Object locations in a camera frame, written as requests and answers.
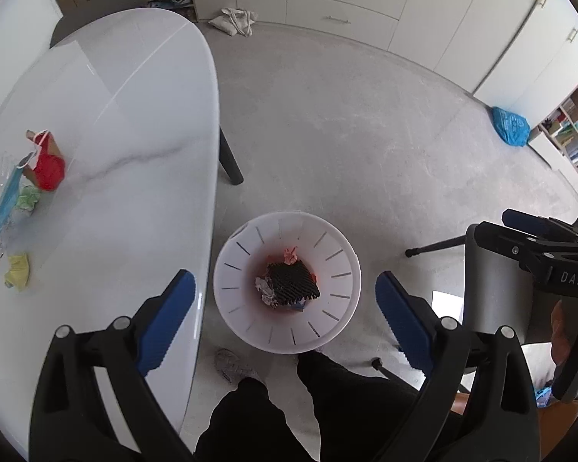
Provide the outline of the person black trousers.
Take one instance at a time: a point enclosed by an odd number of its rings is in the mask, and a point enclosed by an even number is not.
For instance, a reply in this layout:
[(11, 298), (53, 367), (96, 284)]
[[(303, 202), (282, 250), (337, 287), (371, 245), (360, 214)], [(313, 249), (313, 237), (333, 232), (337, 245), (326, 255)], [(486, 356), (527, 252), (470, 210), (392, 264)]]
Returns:
[[(418, 390), (401, 378), (356, 374), (324, 353), (296, 357), (313, 403), (323, 461), (380, 461), (404, 428)], [(244, 378), (214, 409), (198, 461), (310, 461), (265, 383)]]

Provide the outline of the blue plastic bag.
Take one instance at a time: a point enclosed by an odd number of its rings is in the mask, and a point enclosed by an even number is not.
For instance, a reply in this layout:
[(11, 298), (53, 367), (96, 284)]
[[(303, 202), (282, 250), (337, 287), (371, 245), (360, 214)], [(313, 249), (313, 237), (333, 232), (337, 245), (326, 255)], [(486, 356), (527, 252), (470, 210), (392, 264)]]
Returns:
[(524, 117), (500, 107), (493, 107), (491, 115), (495, 131), (505, 144), (512, 147), (527, 144), (531, 127)]

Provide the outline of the pink paper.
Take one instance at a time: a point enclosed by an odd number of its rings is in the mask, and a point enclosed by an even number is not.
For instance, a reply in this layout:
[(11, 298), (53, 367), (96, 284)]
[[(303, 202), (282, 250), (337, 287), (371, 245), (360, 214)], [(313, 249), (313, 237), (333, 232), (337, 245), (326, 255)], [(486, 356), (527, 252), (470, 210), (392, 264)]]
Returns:
[(284, 263), (287, 265), (293, 265), (299, 260), (297, 255), (297, 247), (288, 247), (284, 249)]

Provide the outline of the grey shoe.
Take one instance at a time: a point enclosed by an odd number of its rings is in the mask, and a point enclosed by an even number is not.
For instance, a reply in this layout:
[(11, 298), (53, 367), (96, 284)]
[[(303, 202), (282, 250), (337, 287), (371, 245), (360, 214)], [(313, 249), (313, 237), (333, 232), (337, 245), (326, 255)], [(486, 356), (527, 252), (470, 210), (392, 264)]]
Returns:
[(253, 378), (257, 381), (260, 379), (254, 368), (226, 348), (220, 348), (216, 351), (214, 366), (220, 377), (232, 385), (238, 385), (244, 378)]

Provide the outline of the blue face mask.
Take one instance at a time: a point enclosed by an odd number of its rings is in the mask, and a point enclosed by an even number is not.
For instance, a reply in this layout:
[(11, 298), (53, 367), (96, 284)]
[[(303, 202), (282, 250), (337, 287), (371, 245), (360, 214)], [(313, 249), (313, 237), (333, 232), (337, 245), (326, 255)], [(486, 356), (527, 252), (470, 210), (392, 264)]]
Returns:
[(0, 179), (0, 235), (15, 208), (25, 168), (26, 164), (14, 166), (7, 177)]

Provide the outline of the green paper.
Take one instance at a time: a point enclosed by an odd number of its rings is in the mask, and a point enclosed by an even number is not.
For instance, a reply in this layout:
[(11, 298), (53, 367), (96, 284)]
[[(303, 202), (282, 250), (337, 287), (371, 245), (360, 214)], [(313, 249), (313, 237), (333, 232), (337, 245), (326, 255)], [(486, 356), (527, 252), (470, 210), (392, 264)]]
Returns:
[(25, 185), (19, 189), (15, 203), (15, 209), (19, 212), (31, 215), (41, 196), (41, 191), (34, 185)]

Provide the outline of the blue bird print box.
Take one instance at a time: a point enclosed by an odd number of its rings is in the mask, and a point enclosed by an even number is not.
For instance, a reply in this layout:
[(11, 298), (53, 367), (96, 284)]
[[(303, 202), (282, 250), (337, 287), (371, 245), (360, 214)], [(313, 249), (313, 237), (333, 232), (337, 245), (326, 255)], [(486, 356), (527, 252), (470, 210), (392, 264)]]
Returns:
[(295, 301), (294, 303), (290, 303), (288, 308), (292, 311), (302, 312), (305, 310), (306, 306), (308, 306), (308, 300), (303, 298), (301, 300)]

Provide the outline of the yellow paper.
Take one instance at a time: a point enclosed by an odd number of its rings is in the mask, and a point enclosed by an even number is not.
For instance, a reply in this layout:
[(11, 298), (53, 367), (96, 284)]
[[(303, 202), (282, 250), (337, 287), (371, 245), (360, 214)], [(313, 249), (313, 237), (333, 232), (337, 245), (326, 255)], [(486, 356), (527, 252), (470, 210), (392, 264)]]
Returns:
[(7, 288), (14, 288), (18, 292), (26, 289), (30, 276), (30, 261), (26, 253), (8, 256), (9, 269), (5, 273), (4, 281)]

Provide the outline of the red torn paper bag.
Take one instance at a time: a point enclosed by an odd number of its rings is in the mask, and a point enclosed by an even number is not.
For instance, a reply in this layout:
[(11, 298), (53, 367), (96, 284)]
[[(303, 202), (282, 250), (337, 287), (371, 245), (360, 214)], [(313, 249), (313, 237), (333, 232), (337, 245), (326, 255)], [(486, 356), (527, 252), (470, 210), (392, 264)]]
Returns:
[(26, 165), (24, 177), (39, 190), (54, 192), (66, 176), (66, 159), (51, 131), (26, 131), (26, 138), (38, 151), (35, 166)]

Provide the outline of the white cloth bag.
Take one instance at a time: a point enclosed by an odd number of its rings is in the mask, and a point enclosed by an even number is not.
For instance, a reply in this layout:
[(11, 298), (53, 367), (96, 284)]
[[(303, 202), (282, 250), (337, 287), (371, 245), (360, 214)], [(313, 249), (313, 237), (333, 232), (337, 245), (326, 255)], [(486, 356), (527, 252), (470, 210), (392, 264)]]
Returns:
[(252, 25), (258, 20), (258, 15), (243, 8), (223, 7), (217, 17), (209, 20), (212, 28), (220, 30), (230, 37), (242, 35), (252, 36)]

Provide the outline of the grey white paper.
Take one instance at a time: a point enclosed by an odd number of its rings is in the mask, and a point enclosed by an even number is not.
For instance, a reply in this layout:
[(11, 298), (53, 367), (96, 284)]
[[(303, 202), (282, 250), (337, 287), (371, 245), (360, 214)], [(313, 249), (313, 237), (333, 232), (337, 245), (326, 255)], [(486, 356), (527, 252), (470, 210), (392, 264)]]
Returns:
[(268, 276), (265, 276), (265, 278), (259, 278), (257, 276), (255, 278), (255, 288), (257, 289), (265, 306), (269, 306), (269, 308), (276, 308), (279, 305), (271, 279)]

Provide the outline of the black foam net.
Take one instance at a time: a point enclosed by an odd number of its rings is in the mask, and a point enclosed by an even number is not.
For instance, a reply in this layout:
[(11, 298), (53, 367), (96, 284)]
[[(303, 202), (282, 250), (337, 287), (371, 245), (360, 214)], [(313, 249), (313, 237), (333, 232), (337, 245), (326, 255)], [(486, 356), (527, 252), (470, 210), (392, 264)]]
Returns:
[(314, 300), (320, 296), (317, 282), (302, 260), (293, 265), (270, 263), (265, 276), (271, 279), (279, 306), (289, 306), (303, 298)]

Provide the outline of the white trash bin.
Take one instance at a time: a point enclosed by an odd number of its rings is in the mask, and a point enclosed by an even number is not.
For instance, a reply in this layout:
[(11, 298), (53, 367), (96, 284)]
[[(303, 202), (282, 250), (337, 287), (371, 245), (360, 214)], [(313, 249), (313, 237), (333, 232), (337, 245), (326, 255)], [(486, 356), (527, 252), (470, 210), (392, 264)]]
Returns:
[(333, 224), (304, 212), (269, 213), (238, 228), (218, 254), (217, 308), (245, 343), (276, 355), (330, 343), (351, 321), (361, 267)]

